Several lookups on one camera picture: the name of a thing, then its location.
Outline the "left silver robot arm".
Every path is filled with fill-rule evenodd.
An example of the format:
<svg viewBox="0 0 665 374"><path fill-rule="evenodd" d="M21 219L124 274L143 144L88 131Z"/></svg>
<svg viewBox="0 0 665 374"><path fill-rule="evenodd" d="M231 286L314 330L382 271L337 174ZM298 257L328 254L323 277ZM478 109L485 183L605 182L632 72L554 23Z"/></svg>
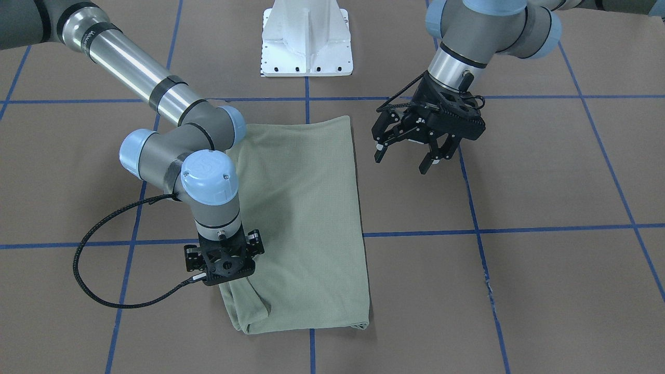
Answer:
<svg viewBox="0 0 665 374"><path fill-rule="evenodd" d="M372 127L375 161L389 146L409 140L428 146L419 171L451 159L462 140L485 131L484 97L470 92L491 58L536 59L548 55L562 35L558 12L582 8L663 17L663 1L432 1L425 26L439 40L429 67L407 103L393 98L376 109Z"/></svg>

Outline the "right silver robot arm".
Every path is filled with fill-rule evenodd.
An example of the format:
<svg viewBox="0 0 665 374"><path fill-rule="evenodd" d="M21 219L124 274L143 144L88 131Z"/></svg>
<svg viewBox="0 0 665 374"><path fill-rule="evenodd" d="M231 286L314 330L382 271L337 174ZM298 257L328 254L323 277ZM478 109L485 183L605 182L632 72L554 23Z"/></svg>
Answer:
<svg viewBox="0 0 665 374"><path fill-rule="evenodd" d="M97 1L110 21L207 99L254 74L252 1ZM57 33L62 9L2 2L2 276L71 275L73 242L140 185L119 163L126 135L166 119Z"/></svg>

